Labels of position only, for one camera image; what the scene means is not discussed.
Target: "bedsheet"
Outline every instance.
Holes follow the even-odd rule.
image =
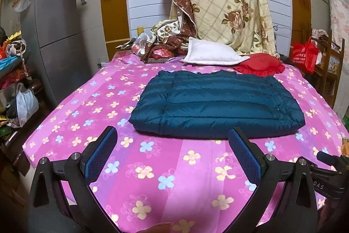
[[[220,233],[243,208],[256,185],[251,184],[227,141],[183,140],[141,135],[128,122],[142,90],[159,71],[234,71],[229,67],[142,64],[133,56],[113,60],[68,96],[37,128],[23,149],[36,167],[39,159],[66,159],[83,149],[108,125],[116,127],[118,143],[92,191],[124,232],[159,222],[172,222],[173,232]],[[254,139],[264,153],[295,162],[316,161],[322,150],[340,153],[348,136],[341,121],[315,89],[291,66],[277,78],[297,99],[306,125],[294,135]],[[326,167],[318,161],[319,167]],[[64,184],[67,197],[72,194]],[[261,223],[277,203],[279,184]],[[324,198],[316,196],[318,205]]]

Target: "folded blue quilt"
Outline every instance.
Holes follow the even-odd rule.
[[[305,125],[292,95],[274,77],[218,71],[160,71],[129,122],[160,136],[225,139],[239,127],[248,138],[295,133]]]

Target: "red ruffled cushion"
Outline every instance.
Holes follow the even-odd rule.
[[[276,57],[266,53],[248,55],[250,59],[234,66],[234,69],[244,74],[254,74],[260,77],[282,73],[285,66]]]

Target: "refrigerator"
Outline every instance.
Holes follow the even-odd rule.
[[[30,0],[20,19],[22,38],[31,51],[27,64],[56,107],[92,77],[76,0]]]

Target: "red bag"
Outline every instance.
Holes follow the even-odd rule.
[[[313,74],[318,53],[319,49],[309,38],[305,45],[294,43],[291,61],[303,72]]]

